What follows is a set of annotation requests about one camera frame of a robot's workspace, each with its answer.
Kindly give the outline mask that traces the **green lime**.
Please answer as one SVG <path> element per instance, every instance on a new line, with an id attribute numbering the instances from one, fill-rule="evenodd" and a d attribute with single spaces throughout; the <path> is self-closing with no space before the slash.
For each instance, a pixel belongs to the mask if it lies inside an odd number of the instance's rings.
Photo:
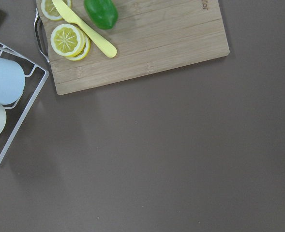
<path id="1" fill-rule="evenodd" d="M 111 0 L 85 0 L 84 8 L 92 22 L 100 29 L 112 29 L 119 17 Z"/>

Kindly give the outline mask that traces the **lemon slice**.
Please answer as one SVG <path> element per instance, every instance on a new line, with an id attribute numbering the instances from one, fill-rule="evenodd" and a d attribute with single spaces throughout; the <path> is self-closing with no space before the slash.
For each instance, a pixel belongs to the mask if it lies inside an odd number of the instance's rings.
<path id="1" fill-rule="evenodd" d="M 52 31 L 50 42 L 58 55 L 74 57 L 84 48 L 85 37 L 76 26 L 60 24 Z"/>
<path id="2" fill-rule="evenodd" d="M 63 19 L 62 16 L 57 11 L 52 0 L 42 0 L 41 11 L 43 15 L 49 20 L 60 21 Z"/>
<path id="3" fill-rule="evenodd" d="M 84 44 L 83 49 L 76 56 L 65 57 L 67 60 L 79 61 L 79 60 L 84 59 L 88 55 L 88 53 L 90 51 L 90 48 L 91 48 L 91 41 L 90 41 L 89 37 L 85 33 L 84 33 L 84 37 L 85 37 L 85 44 Z"/>

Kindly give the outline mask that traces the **bamboo cutting board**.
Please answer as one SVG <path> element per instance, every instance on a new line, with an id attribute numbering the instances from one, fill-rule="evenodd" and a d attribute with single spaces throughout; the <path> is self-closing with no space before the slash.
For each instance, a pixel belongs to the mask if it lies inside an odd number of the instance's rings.
<path id="1" fill-rule="evenodd" d="M 217 0 L 116 0 L 118 20 L 98 30 L 117 49 L 114 58 L 92 45 L 80 61 L 48 50 L 59 95 L 171 70 L 229 54 Z"/>

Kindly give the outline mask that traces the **yellow plastic knife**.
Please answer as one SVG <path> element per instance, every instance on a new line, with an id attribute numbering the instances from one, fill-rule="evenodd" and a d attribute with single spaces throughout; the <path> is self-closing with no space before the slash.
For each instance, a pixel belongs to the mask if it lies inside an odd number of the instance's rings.
<path id="1" fill-rule="evenodd" d="M 65 2 L 62 0 L 52 2 L 61 17 L 68 23 L 78 25 L 108 58 L 114 58 L 117 55 L 116 47 L 85 23 Z"/>

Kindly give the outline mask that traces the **blue plastic cup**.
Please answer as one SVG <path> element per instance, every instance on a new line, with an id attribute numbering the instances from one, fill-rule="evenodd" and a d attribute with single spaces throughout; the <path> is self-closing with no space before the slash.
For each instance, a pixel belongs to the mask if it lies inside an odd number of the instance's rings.
<path id="1" fill-rule="evenodd" d="M 9 105 L 17 101 L 25 87 L 25 74 L 15 61 L 0 58 L 0 104 Z"/>

